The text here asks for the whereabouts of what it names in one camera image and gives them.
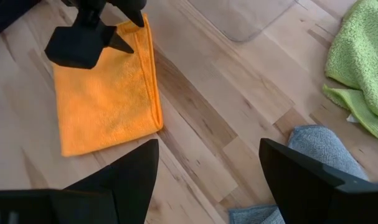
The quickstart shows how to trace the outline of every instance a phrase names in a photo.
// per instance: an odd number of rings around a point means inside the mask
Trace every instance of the hardwood floor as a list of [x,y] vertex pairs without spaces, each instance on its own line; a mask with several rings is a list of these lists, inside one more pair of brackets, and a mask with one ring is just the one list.
[[[42,1],[0,34],[0,189],[63,188],[157,138],[158,179],[146,222],[228,223],[228,208],[273,203],[260,138],[286,142],[294,126],[315,123],[332,129],[378,181],[378,140],[348,123],[349,113],[321,92],[324,83],[339,86],[326,79],[324,64],[354,0],[297,0],[247,42],[231,41],[191,2],[152,0],[144,10],[164,129],[84,156],[60,154],[43,51],[54,27],[70,25],[76,10]],[[111,6],[102,17],[109,24],[124,19]]]

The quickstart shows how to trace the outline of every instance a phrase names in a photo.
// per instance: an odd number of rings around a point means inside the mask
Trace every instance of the gray fabric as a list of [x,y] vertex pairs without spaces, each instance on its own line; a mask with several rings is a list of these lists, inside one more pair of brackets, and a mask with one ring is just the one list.
[[[320,125],[298,126],[291,133],[288,147],[356,177],[368,180],[362,167],[339,138]],[[230,224],[284,224],[276,205],[229,210]]]

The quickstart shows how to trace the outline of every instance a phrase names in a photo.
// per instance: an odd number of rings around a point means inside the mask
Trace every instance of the microfiber towel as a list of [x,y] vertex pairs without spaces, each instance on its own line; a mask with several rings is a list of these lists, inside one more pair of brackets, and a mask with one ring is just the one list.
[[359,0],[330,48],[326,75],[350,89],[323,91],[378,138],[378,0]]
[[163,126],[149,23],[117,26],[133,49],[111,47],[91,70],[54,65],[63,156],[97,151],[155,133]]
[[[287,146],[333,168],[368,180],[362,167],[351,156],[341,140],[324,126],[295,127]],[[229,218],[230,224],[284,224],[277,205],[230,209]]]

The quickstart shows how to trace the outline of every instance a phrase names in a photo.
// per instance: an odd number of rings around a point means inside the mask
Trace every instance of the green microfiber cloth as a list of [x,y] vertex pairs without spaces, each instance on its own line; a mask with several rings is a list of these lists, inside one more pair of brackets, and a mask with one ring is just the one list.
[[325,85],[324,94],[378,138],[378,0],[359,0],[346,13],[326,75],[352,89]]

